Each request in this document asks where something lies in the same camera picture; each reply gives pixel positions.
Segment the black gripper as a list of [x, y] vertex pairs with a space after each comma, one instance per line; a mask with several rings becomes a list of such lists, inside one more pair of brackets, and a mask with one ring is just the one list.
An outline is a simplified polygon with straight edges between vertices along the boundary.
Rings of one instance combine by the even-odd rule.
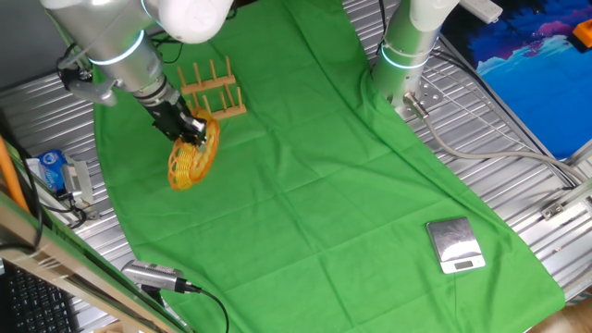
[[147, 106], [146, 110], [154, 119], [153, 125], [167, 138], [175, 140], [176, 147], [203, 146], [206, 143], [207, 121], [202, 118], [190, 118], [191, 112], [183, 98], [174, 104], [164, 101], [158, 105]]

